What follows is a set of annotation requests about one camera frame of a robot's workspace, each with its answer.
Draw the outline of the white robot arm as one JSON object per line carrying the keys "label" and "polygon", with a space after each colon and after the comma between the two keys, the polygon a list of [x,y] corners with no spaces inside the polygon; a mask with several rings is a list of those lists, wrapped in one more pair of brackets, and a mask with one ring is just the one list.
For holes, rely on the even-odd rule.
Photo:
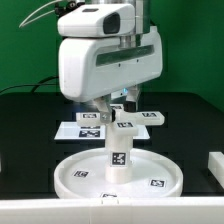
{"label": "white robot arm", "polygon": [[147,0],[93,0],[62,16],[64,37],[58,56],[63,95],[75,102],[93,100],[102,123],[113,121],[112,93],[161,75],[162,43],[149,22]]}

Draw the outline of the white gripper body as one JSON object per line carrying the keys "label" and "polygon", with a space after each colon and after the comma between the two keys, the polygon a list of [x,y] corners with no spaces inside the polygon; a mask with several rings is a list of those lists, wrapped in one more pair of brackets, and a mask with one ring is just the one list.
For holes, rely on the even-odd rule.
{"label": "white gripper body", "polygon": [[161,75],[162,43],[156,26],[136,48],[122,49],[118,37],[66,38],[59,48],[59,84],[62,94],[86,102]]}

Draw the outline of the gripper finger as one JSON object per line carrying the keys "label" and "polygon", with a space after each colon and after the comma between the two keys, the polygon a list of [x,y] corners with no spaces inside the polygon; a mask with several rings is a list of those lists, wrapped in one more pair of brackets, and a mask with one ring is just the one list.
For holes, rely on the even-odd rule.
{"label": "gripper finger", "polygon": [[115,110],[111,108],[111,95],[98,97],[94,100],[94,104],[100,112],[100,121],[103,124],[109,124],[115,121]]}
{"label": "gripper finger", "polygon": [[140,87],[134,85],[127,88],[128,93],[124,102],[124,110],[126,112],[136,112],[138,110],[138,99],[140,96]]}

